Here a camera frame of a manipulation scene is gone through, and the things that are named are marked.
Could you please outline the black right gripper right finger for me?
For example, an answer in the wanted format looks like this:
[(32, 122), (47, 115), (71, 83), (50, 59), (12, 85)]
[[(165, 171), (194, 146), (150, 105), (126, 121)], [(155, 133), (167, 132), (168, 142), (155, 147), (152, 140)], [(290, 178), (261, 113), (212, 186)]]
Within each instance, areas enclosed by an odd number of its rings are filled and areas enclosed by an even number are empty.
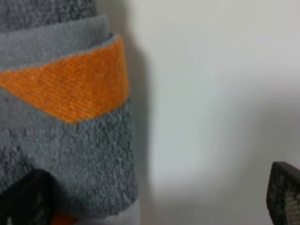
[(300, 170), (287, 162), (273, 162), (266, 204), (274, 225), (300, 225)]

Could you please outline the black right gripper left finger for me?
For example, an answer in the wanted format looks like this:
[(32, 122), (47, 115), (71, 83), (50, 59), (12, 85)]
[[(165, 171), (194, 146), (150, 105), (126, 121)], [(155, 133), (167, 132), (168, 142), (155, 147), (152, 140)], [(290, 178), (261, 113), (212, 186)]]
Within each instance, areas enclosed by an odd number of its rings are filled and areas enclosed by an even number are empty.
[(54, 215), (51, 176), (34, 170), (0, 194), (2, 225), (49, 225)]

